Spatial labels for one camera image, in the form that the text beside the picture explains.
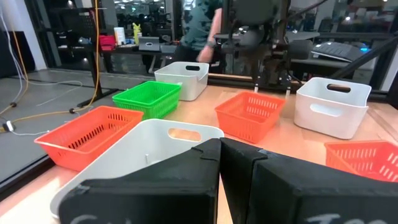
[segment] white plastic bin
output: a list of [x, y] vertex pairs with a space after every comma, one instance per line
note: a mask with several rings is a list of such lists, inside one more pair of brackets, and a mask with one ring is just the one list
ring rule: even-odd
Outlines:
[[174, 62], [155, 72], [158, 82], [181, 83], [180, 100], [193, 101], [207, 86], [209, 64]]
[[[330, 85], [350, 88], [349, 93], [329, 90]], [[368, 85], [312, 78], [296, 92], [294, 123], [340, 139], [354, 137], [368, 107]]]
[[[169, 135], [170, 129], [197, 132], [201, 139], [189, 141], [173, 138]], [[50, 211], [58, 218], [58, 206], [62, 198], [86, 179], [122, 177], [186, 152], [209, 139], [222, 137], [224, 132], [211, 126], [160, 119], [143, 121], [62, 187], [52, 199]]]

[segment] white cable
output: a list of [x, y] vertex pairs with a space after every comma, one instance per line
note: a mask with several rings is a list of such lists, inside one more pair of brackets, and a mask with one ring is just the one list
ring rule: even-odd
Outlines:
[[50, 99], [50, 100], [47, 100], [46, 102], [39, 103], [39, 104], [37, 104], [36, 106], [42, 106], [42, 105], [44, 105], [44, 104], [46, 104], [46, 103], [50, 103], [51, 101], [56, 100], [56, 99], [60, 98], [61, 96], [66, 95], [67, 93], [70, 93], [70, 92], [73, 91], [73, 90], [77, 90], [78, 88], [81, 88], [81, 87], [83, 86], [83, 83], [80, 82], [80, 81], [76, 81], [76, 80], [65, 81], [65, 82], [57, 82], [57, 83], [32, 83], [32, 82], [29, 82], [29, 84], [41, 85], [41, 86], [50, 86], [50, 85], [57, 85], [57, 84], [62, 84], [62, 83], [78, 83], [80, 86], [74, 87], [73, 89], [68, 90], [68, 91], [62, 93], [61, 95], [58, 95], [58, 96], [56, 96], [56, 97], [54, 97], [54, 98], [52, 98], [52, 99]]
[[8, 49], [9, 49], [9, 51], [10, 51], [10, 54], [11, 54], [11, 57], [13, 58], [13, 60], [14, 60], [14, 64], [15, 64], [15, 66], [17, 67], [17, 73], [18, 73], [18, 77], [19, 77], [19, 84], [20, 84], [20, 88], [19, 88], [19, 91], [18, 91], [18, 94], [16, 95], [16, 97], [13, 99], [13, 101], [12, 102], [15, 102], [17, 99], [18, 99], [18, 97], [21, 95], [21, 93], [22, 93], [22, 89], [23, 89], [23, 84], [22, 84], [22, 72], [21, 72], [21, 68], [20, 68], [20, 66], [19, 66], [19, 64], [18, 64], [18, 61], [17, 61], [17, 59], [15, 58], [15, 56], [14, 56], [14, 52], [13, 52], [13, 50], [12, 50], [12, 46], [11, 46], [11, 37], [10, 37], [10, 35], [9, 35], [9, 33], [8, 33], [8, 28], [7, 28], [7, 25], [6, 25], [6, 22], [4, 21], [4, 16], [3, 16], [3, 13], [2, 13], [2, 6], [1, 6], [1, 4], [0, 4], [0, 18], [1, 18], [1, 21], [2, 21], [2, 24], [3, 24], [3, 26], [4, 26], [4, 29], [6, 30], [6, 34], [7, 34], [7, 40], [8, 40]]
[[15, 131], [11, 131], [12, 134], [18, 135], [18, 136], [38, 136], [40, 134], [46, 134], [49, 133], [50, 131], [42, 131], [39, 133], [16, 133]]

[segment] red basket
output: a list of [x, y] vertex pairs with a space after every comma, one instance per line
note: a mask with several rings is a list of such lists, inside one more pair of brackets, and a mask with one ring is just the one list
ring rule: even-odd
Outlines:
[[99, 44], [103, 51], [112, 51], [116, 48], [116, 39], [113, 35], [100, 35]]
[[109, 106], [98, 108], [37, 138], [59, 166], [81, 171], [135, 127], [141, 111]]
[[216, 108], [227, 134], [258, 143], [279, 119], [285, 100], [244, 91]]
[[363, 177], [398, 182], [398, 147], [387, 141], [326, 143], [326, 165]]

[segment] bin handle cutout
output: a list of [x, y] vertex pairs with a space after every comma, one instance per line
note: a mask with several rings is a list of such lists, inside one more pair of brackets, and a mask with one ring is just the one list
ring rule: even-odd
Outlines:
[[185, 66], [185, 69], [187, 69], [188, 71], [200, 71], [200, 67], [196, 65], [187, 65]]
[[326, 86], [326, 89], [330, 91], [337, 91], [339, 93], [350, 93], [351, 88], [346, 85], [337, 85], [337, 84], [329, 84]]
[[189, 131], [189, 130], [180, 129], [180, 128], [170, 128], [168, 131], [168, 135], [170, 138], [177, 139], [177, 140], [187, 140], [187, 141], [194, 141], [194, 142], [201, 141], [201, 135], [197, 131]]
[[325, 106], [325, 105], [319, 105], [319, 104], [313, 103], [313, 104], [311, 104], [310, 108], [312, 111], [314, 111], [316, 113], [321, 113], [321, 114], [325, 114], [325, 115], [336, 117], [336, 118], [343, 115], [342, 109], [334, 108], [331, 106]]

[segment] cable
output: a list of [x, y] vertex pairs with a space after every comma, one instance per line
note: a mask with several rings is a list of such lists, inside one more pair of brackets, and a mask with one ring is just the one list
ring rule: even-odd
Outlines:
[[[100, 72], [99, 72], [99, 70], [100, 70], [100, 68], [99, 68], [99, 60], [100, 60], [100, 58], [99, 58], [99, 51], [100, 51], [100, 26], [99, 26], [99, 19], [98, 19], [98, 0], [95, 0], [95, 24], [96, 24], [96, 58], [95, 58], [95, 60], [96, 60], [96, 68], [97, 68], [96, 69], [97, 79], [96, 79], [94, 94], [93, 94], [93, 97], [91, 98], [91, 101], [86, 106], [84, 106], [82, 108], [71, 108], [69, 111], [55, 111], [55, 112], [50, 112], [50, 113], [42, 113], [42, 114], [36, 114], [36, 115], [32, 115], [32, 116], [26, 116], [26, 117], [23, 117], [23, 118], [15, 119], [14, 121], [12, 121], [12, 123], [25, 121], [25, 120], [33, 119], [33, 118], [39, 118], [39, 117], [43, 117], [43, 116], [50, 116], [50, 115], [64, 114], [64, 113], [76, 113], [76, 112], [83, 111], [83, 110], [89, 108], [93, 104], [93, 102], [94, 102], [94, 100], [96, 98], [96, 92], [98, 90], [98, 85], [99, 85], [99, 82], [100, 82]], [[27, 77], [24, 61], [23, 61], [22, 56], [21, 56], [21, 50], [19, 48], [19, 44], [18, 44], [18, 41], [17, 41], [17, 36], [15, 34], [15, 31], [12, 31], [12, 32], [14, 34], [14, 38], [15, 38], [16, 45], [17, 45], [17, 51], [18, 51], [18, 54], [20, 56], [20, 60], [21, 60], [21, 63], [22, 63], [22, 67], [24, 69], [26, 80], [29, 81], [29, 79]], [[25, 91], [23, 92], [22, 96], [26, 93], [28, 86], [29, 86], [29, 82], [27, 82]]]
[[[18, 71], [20, 71], [20, 72], [22, 73], [22, 69], [21, 69], [21, 67], [19, 66], [19, 64], [17, 63], [16, 65], [17, 65]], [[77, 81], [77, 80], [70, 80], [70, 81], [57, 82], [57, 83], [34, 83], [34, 82], [31, 82], [31, 81], [27, 80], [27, 79], [26, 79], [25, 77], [23, 77], [23, 76], [21, 76], [21, 77], [22, 77], [26, 82], [29, 82], [29, 84], [31, 84], [31, 85], [38, 85], [38, 86], [50, 86], [50, 85], [58, 85], [58, 84], [62, 84], [62, 83], [77, 83], [77, 84], [80, 85], [80, 86], [75, 87], [75, 88], [73, 88], [73, 89], [71, 89], [71, 90], [67, 90], [65, 93], [62, 93], [61, 95], [58, 95], [58, 96], [56, 96], [55, 98], [52, 98], [51, 100], [48, 100], [48, 101], [46, 101], [46, 102], [44, 102], [44, 103], [37, 104], [36, 106], [42, 106], [42, 105], [44, 105], [44, 104], [46, 104], [46, 103], [50, 103], [51, 101], [56, 100], [56, 99], [60, 98], [61, 96], [66, 95], [67, 93], [70, 93], [70, 92], [72, 92], [72, 91], [74, 91], [74, 90], [77, 90], [78, 88], [80, 88], [80, 87], [83, 86], [83, 83], [80, 82], [80, 81]]]
[[11, 54], [12, 59], [14, 60], [15, 66], [17, 67], [17, 73], [18, 73], [19, 84], [20, 84], [20, 88], [19, 88], [18, 94], [17, 94], [16, 97], [13, 99], [12, 103], [11, 103], [9, 106], [7, 106], [4, 110], [2, 110], [2, 111], [0, 112], [0, 115], [2, 115], [2, 114], [5, 113], [7, 110], [9, 110], [9, 109], [11, 109], [12, 107], [15, 107], [15, 106], [16, 106], [15, 102], [16, 102], [16, 100], [20, 97], [20, 95], [21, 95], [22, 88], [23, 88], [23, 84], [22, 84], [22, 72], [18, 69], [18, 68], [19, 68], [19, 62], [18, 62], [17, 59], [15, 58], [15, 56], [14, 56], [14, 51], [12, 50], [12, 46], [11, 46], [11, 37], [10, 37], [10, 35], [9, 35], [9, 33], [8, 33], [7, 24], [4, 22], [4, 15], [3, 15], [3, 12], [2, 12], [2, 6], [1, 6], [1, 5], [0, 5], [0, 18], [1, 18], [2, 24], [3, 24], [3, 26], [4, 26], [4, 29], [6, 30], [9, 51], [10, 51], [10, 54]]
[[42, 131], [39, 133], [16, 133], [15, 131], [11, 131], [12, 134], [18, 135], [18, 136], [38, 136], [40, 134], [45, 134], [49, 133], [50, 131]]
[[303, 85], [303, 82], [302, 82], [299, 78], [295, 77], [289, 70], [287, 70], [287, 74], [288, 74], [292, 79], [298, 81], [298, 84]]

